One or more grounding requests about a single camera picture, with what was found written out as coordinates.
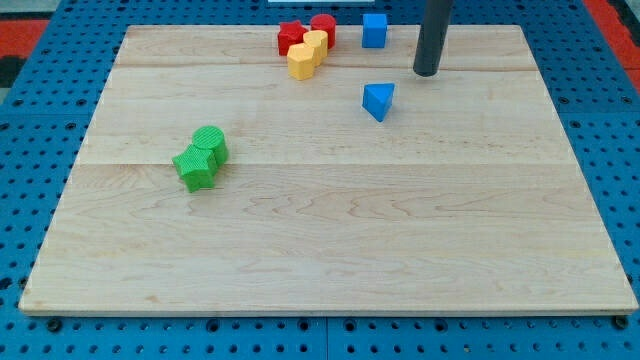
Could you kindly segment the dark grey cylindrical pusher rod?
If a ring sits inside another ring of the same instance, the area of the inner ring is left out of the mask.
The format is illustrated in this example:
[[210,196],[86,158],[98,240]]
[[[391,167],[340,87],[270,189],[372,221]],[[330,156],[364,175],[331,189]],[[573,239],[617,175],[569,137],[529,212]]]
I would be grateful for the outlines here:
[[453,3],[453,0],[425,1],[413,64],[413,70],[419,76],[431,77],[439,70]]

